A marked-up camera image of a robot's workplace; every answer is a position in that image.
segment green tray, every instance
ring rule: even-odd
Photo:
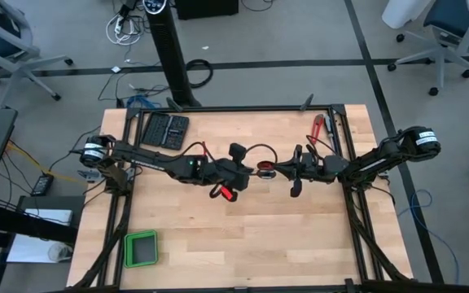
[[[156,231],[148,230],[124,237],[124,266],[135,268],[155,264],[159,257],[156,249]]]

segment office chair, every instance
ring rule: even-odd
[[[436,63],[437,87],[428,92],[431,96],[439,94],[445,87],[445,61],[457,63],[467,70],[462,77],[469,78],[469,63],[461,56],[469,53],[469,10],[466,0],[436,0],[424,20],[424,26],[430,25],[437,43],[420,37],[415,33],[405,32],[407,37],[423,43],[427,49],[388,65],[394,71],[397,64],[427,59],[426,64]],[[404,34],[397,35],[397,42],[405,40]]]
[[[27,77],[41,86],[55,101],[61,99],[59,94],[34,76],[32,70],[59,61],[72,65],[73,61],[64,55],[41,59],[40,50],[33,45],[32,41],[32,30],[24,18],[24,13],[0,0],[0,77],[11,75],[3,94],[2,107],[5,107],[12,89],[17,86],[22,77]]]

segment wooden table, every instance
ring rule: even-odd
[[[364,154],[376,146],[366,107],[347,105],[346,112],[357,155]],[[184,147],[205,141],[213,156],[221,158],[229,157],[232,142],[245,147],[264,142],[277,151],[279,161],[289,160],[296,144],[307,143],[305,135],[320,113],[183,113],[191,119]],[[101,133],[120,139],[124,125],[125,110],[106,110]],[[320,138],[330,143],[323,131]],[[320,154],[330,154],[317,146]],[[168,155],[178,153],[144,147]],[[201,152],[198,146],[190,154]],[[272,160],[270,151],[257,148],[244,163],[256,166],[261,160]],[[375,186],[388,189],[381,180]],[[341,184],[304,182],[297,199],[289,196],[290,188],[291,182],[281,175],[272,181],[253,177],[239,200],[228,203],[210,199],[211,187],[184,185],[144,168],[135,179],[129,233],[156,230],[159,262],[123,269],[121,289],[340,285],[345,278],[359,283]],[[101,190],[93,190],[87,198]],[[100,253],[110,198],[101,195],[85,207],[68,285],[77,282]],[[392,200],[378,190],[368,190],[366,198],[377,243],[403,274],[411,276]],[[117,220],[121,210],[120,203]],[[115,259],[116,251],[110,256],[108,283]],[[370,257],[366,265],[372,275]]]

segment yellow cable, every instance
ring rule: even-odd
[[[34,160],[29,154],[25,153],[24,151],[22,151],[21,149],[19,149],[17,146],[14,146],[13,144],[11,143],[7,143],[7,148],[13,150],[13,151],[17,151],[18,153],[20,153],[21,155],[23,155],[27,160],[29,160],[33,165],[35,165],[36,167],[38,167],[43,173],[46,173],[46,174],[50,174],[54,177],[57,177],[58,179],[62,179],[62,180],[66,180],[66,181],[71,181],[71,182],[76,182],[76,183],[81,183],[83,185],[86,185],[87,183],[86,182],[83,182],[81,180],[77,180],[75,178],[72,178],[72,177],[68,177],[68,176],[64,176],[64,175],[60,175],[60,174],[57,174],[57,173],[53,173],[51,171],[49,171],[47,168],[44,168],[43,166],[41,166],[40,164],[37,163],[36,160]]]

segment black box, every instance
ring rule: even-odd
[[[237,14],[239,0],[175,0],[175,6],[180,20],[192,20]]]

